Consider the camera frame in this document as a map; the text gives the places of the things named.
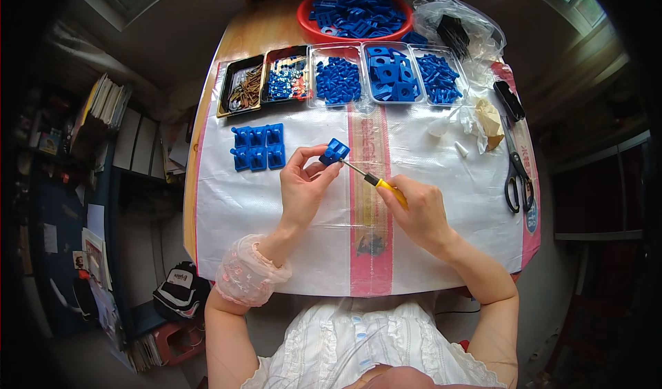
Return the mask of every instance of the clear plastic container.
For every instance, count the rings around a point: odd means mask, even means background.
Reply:
[[[317,63],[323,62],[324,66],[329,63],[329,57],[342,57],[343,59],[356,64],[359,67],[359,83],[361,83],[361,99],[356,101],[327,103],[326,99],[317,97]],[[359,41],[343,43],[310,44],[308,46],[308,69],[309,86],[308,106],[311,108],[336,108],[348,104],[361,105],[368,103],[368,81],[365,78],[363,68],[361,67],[361,43]]]
[[[414,99],[413,102],[392,102],[377,100],[373,94],[372,86],[370,85],[370,68],[369,68],[369,58],[368,58],[368,49],[373,47],[386,47],[387,49],[394,49],[400,53],[407,56],[409,62],[412,66],[412,72],[414,77],[418,80],[418,96]],[[416,61],[414,60],[414,55],[409,48],[407,43],[402,43],[401,41],[366,41],[361,44],[361,58],[363,59],[363,73],[365,74],[366,82],[368,84],[368,95],[370,95],[370,100],[374,103],[379,104],[412,104],[422,102],[425,98],[425,89],[423,88],[423,79],[421,79],[420,72],[418,71],[418,66],[416,66]]]
[[[422,44],[410,44],[409,49],[414,55],[414,60],[416,61],[416,68],[418,70],[418,75],[423,76],[423,71],[421,71],[420,66],[418,65],[418,59],[416,57],[423,57],[426,54],[434,54],[437,57],[444,57],[448,66],[459,74],[459,77],[455,79],[455,85],[458,87],[459,92],[462,94],[462,97],[456,98],[453,103],[433,103],[432,98],[428,95],[428,91],[425,88],[425,83],[421,80],[422,91],[425,94],[425,101],[431,106],[441,106],[441,107],[450,107],[450,106],[459,106],[462,104],[467,104],[467,96],[469,93],[469,81],[467,80],[467,75],[464,74],[464,69],[462,69],[462,64],[459,62],[458,58],[453,54],[452,50],[449,47],[441,46],[428,46]]]

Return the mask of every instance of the scissors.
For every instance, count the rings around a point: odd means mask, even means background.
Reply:
[[[501,124],[503,124],[504,133],[506,134],[506,144],[508,145],[509,153],[509,168],[508,168],[508,177],[506,178],[506,184],[503,187],[504,194],[506,195],[506,202],[511,211],[517,213],[520,211],[520,197],[517,194],[517,180],[519,177],[522,182],[522,195],[524,196],[524,212],[528,212],[534,204],[534,185],[531,182],[531,178],[526,174],[524,166],[522,165],[522,160],[520,155],[515,149],[515,144],[512,141],[510,136],[510,122],[508,118],[501,116]],[[513,206],[510,201],[509,185],[512,186],[512,193],[515,199],[515,205]]]

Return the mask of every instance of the red stool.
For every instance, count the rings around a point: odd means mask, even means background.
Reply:
[[[153,334],[161,360],[167,366],[177,366],[204,351],[204,335],[194,321],[166,323]]]

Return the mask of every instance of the woven plastic sheet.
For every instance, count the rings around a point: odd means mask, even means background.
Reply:
[[[475,137],[464,134],[457,118],[441,139],[427,134],[428,124],[448,115],[447,110],[374,104],[360,106],[359,111],[352,106],[327,110],[289,103],[227,119],[216,117],[217,103],[213,96],[201,135],[197,178],[197,265],[204,278],[214,278],[223,254],[236,239],[269,234],[281,217],[279,172],[236,172],[229,152],[234,146],[232,126],[283,123],[288,158],[298,146],[327,143],[335,137],[348,141],[349,160],[359,168],[386,178],[402,173],[439,186],[450,225],[511,273],[522,268],[523,254],[531,255],[540,246],[539,235],[525,241],[532,235],[527,216],[513,214],[506,206],[504,146],[478,154]],[[528,133],[523,137],[530,143]],[[454,141],[467,147],[469,156],[462,158]],[[540,229],[537,214],[535,218],[534,231]],[[293,276],[279,285],[278,292],[380,296],[464,285],[454,270],[409,240],[374,187],[348,167],[328,188],[289,262]]]

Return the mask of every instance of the woman's right hand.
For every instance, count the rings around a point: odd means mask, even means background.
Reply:
[[[434,185],[425,185],[404,175],[396,175],[386,182],[402,192],[409,207],[405,210],[390,190],[377,188],[395,221],[415,244],[443,259],[443,250],[457,233],[446,221],[442,191]]]

